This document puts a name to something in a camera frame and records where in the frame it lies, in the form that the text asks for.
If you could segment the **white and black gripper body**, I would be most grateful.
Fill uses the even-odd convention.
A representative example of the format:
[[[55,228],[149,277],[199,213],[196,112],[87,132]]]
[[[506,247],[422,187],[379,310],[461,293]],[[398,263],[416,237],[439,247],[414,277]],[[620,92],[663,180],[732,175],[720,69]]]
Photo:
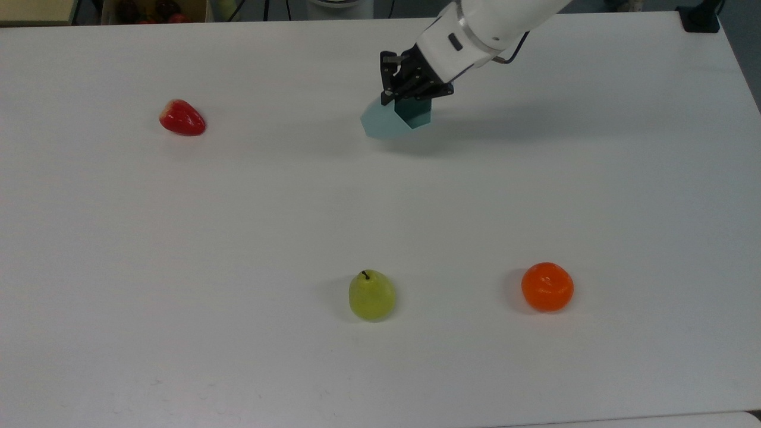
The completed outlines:
[[[447,5],[401,57],[403,71],[444,85],[491,61],[494,49],[476,36],[464,6]]]

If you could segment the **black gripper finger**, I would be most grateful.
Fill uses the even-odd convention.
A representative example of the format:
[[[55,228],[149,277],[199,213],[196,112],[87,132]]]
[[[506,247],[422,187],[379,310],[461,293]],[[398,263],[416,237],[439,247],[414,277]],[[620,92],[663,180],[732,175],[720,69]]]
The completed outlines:
[[[452,82],[421,78],[416,84],[416,100],[431,100],[453,94],[454,84]]]
[[[380,104],[388,106],[391,101],[400,101],[411,98],[410,79],[405,75],[405,64],[411,51],[396,53],[392,51],[380,52],[380,76],[383,90],[380,95]]]

